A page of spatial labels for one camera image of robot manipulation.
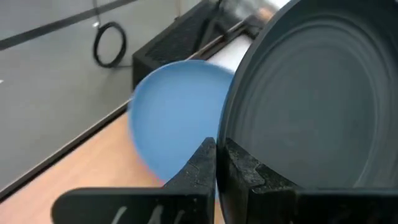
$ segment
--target wooden countertop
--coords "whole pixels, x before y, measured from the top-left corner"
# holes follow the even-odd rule
[[[0,204],[0,223],[52,223],[54,201],[79,187],[161,185],[134,150],[124,114]],[[215,219],[223,223],[219,206]]]

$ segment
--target coiled cable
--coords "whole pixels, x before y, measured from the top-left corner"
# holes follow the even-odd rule
[[[96,62],[96,64],[98,66],[103,67],[103,68],[131,67],[131,65],[128,65],[128,66],[120,66],[119,65],[120,62],[122,61],[124,55],[126,54],[126,49],[127,49],[126,32],[121,27],[121,25],[119,25],[117,22],[108,22],[102,26],[101,19],[100,19],[100,10],[98,9],[97,0],[93,0],[93,8],[95,10],[95,16],[97,19],[97,23],[95,24],[95,26],[97,27],[97,33],[95,35],[94,44],[93,44],[94,61]],[[121,38],[122,38],[122,45],[121,45],[119,53],[117,54],[115,59],[112,60],[110,63],[105,63],[105,62],[101,61],[100,56],[98,55],[98,46],[100,44],[102,35],[109,28],[114,28],[120,33]]]

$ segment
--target black plate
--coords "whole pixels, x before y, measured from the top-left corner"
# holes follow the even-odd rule
[[[396,186],[395,15],[394,1],[289,2],[235,74],[219,147],[302,187]]]

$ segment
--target blue plate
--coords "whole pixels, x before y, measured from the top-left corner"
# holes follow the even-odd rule
[[[205,137],[218,134],[233,73],[200,60],[160,67],[137,86],[129,104],[129,127],[142,159],[170,180]]]

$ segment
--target plate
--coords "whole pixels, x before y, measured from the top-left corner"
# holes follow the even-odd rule
[[[135,147],[155,175],[170,180],[206,137],[216,139],[233,73],[200,60],[160,67],[137,86],[129,104]]]
[[[236,71],[218,147],[231,138],[302,187],[395,187],[393,4],[301,0],[284,6]]]

